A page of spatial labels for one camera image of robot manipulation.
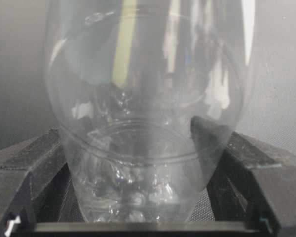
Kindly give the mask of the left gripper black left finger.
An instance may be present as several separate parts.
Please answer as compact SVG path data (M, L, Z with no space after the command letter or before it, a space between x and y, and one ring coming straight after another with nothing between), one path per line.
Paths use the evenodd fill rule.
M0 150L0 236L9 221L82 222L58 131Z

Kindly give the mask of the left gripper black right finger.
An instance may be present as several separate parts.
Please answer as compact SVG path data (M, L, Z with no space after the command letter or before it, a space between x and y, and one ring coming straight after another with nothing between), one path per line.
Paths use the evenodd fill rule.
M296 155L233 132L199 116L191 120L192 139L217 167L207 185L214 218L253 222L264 234L296 234Z

